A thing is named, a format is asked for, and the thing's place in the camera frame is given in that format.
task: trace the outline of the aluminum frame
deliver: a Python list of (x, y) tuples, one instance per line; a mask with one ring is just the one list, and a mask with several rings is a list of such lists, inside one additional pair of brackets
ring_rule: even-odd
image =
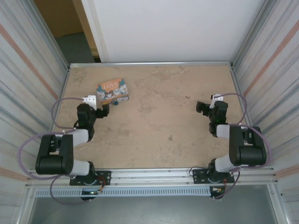
[[(232, 79), (237, 93), (241, 93), (239, 84), (237, 82), (235, 71), (232, 69), (230, 62), (215, 61), (215, 62), (152, 62), (152, 63), (82, 63), (71, 64), (70, 69), (78, 67), (120, 67), (120, 66), (196, 66), (196, 65), (227, 65), (230, 68)], [(66, 77), (64, 87), (60, 98), (63, 97), (66, 84), (69, 78), (69, 73)], [(240, 101), (242, 110), (244, 110), (244, 103)], [(57, 107), (56, 116), (58, 114), (60, 105)], [(251, 119), (247, 114), (245, 117), (246, 123), (252, 125)], [(152, 168), (152, 169), (109, 169), (112, 171), (110, 187), (173, 187), (173, 186), (195, 186), (193, 178), (189, 176), (190, 168)], [(21, 206), (21, 213), (18, 216), (17, 223), (28, 223), (30, 214), (33, 208), (36, 191), (38, 189), (48, 188), (52, 180), (39, 181), (29, 179), (26, 186), (26, 193), (23, 195), (23, 203)], [(272, 205), (279, 224), (292, 223), (285, 203), (281, 200), (278, 193), (278, 181), (275, 176), (273, 167), (265, 167), (261, 169), (246, 169), (241, 170), (241, 176), (237, 185), (267, 185), (268, 192), (272, 201)], [(210, 184), (199, 184), (198, 186), (210, 186)], [(81, 188), (82, 186), (69, 186), (69, 178), (62, 177), (58, 179), (53, 188)]]

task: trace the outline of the orange stripe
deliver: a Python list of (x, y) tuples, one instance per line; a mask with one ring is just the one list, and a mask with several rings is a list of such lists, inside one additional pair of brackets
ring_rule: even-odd
[(26, 176), (24, 176), (22, 174), (19, 174), (19, 173), (16, 173), (14, 171), (11, 171), (9, 169), (2, 168), (2, 167), (0, 167), (0, 175), (1, 176), (6, 176), (6, 177), (9, 177), (9, 178), (13, 178), (13, 179), (16, 179), (16, 180), (19, 180), (19, 181), (27, 181)]
[(289, 176), (289, 175), (296, 174), (296, 173), (299, 173), (299, 165), (294, 165), (289, 168), (278, 171), (276, 173), (276, 177), (282, 178), (282, 177)]
[(24, 63), (33, 71), (33, 73), (37, 76), (37, 78), (41, 81), (41, 83), (46, 87), (46, 89), (51, 93), (51, 95), (58, 99), (58, 95), (52, 90), (49, 84), (44, 80), (43, 76), (39, 73), (39, 71), (35, 68), (32, 62), (28, 59), (28, 57), (24, 54), (24, 52), (19, 48), (16, 42), (12, 39), (9, 33), (4, 29), (4, 27), (0, 24), (0, 32), (5, 40), (12, 46), (12, 48), (18, 53), (20, 58), (24, 61)]
[(290, 42), (290, 40), (297, 33), (298, 30), (299, 30), (299, 20), (292, 27), (292, 29), (289, 31), (289, 33), (285, 36), (284, 40), (280, 43), (280, 45), (278, 46), (278, 48), (276, 49), (274, 54), (270, 57), (270, 59), (267, 61), (267, 63), (263, 66), (263, 68), (260, 70), (258, 75), (254, 78), (252, 83), (249, 85), (247, 90), (244, 92), (244, 96), (247, 96), (247, 94), (252, 89), (252, 87), (257, 83), (257, 81), (265, 73), (265, 71), (269, 68), (269, 66), (272, 64), (272, 62), (277, 57), (277, 55), (279, 55), (279, 53), (285, 48), (285, 46)]

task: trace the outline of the metal wall panel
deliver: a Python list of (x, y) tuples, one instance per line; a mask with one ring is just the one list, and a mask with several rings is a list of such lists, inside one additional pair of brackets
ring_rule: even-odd
[[(27, 180), (18, 147), (50, 129), (68, 67), (31, 1), (0, 1), (0, 32), (0, 223), (15, 223)], [(27, 168), (34, 168), (38, 147), (39, 140), (25, 147)]]
[(278, 0), (235, 72), (254, 125), (271, 143), (283, 198), (299, 222), (299, 1)]

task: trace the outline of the floor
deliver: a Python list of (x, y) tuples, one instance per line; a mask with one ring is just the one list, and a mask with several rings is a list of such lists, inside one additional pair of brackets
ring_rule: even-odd
[[(198, 100), (210, 103), (212, 94), (235, 92), (228, 66), (72, 68), (64, 97), (95, 95), (97, 84), (120, 77), (129, 100), (96, 120), (93, 139), (74, 148), (75, 159), (96, 168), (187, 168), (207, 166), (228, 153), (228, 140), (213, 137), (208, 117), (196, 112)], [(238, 98), (225, 102), (227, 121), (238, 122)], [(78, 105), (64, 101), (57, 122), (73, 127)]]
[(84, 33), (66, 35), (55, 38), (55, 40), (69, 64), (94, 63), (92, 52)]
[(275, 224), (277, 220), (263, 185), (236, 186), (222, 201), (208, 196), (103, 197), (69, 206), (37, 198), (29, 223)]

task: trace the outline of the cardboard box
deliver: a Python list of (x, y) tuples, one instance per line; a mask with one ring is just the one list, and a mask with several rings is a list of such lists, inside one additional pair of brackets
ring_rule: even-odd
[(127, 85), (123, 78), (100, 83), (97, 94), (102, 104), (118, 105), (122, 101), (129, 100)]

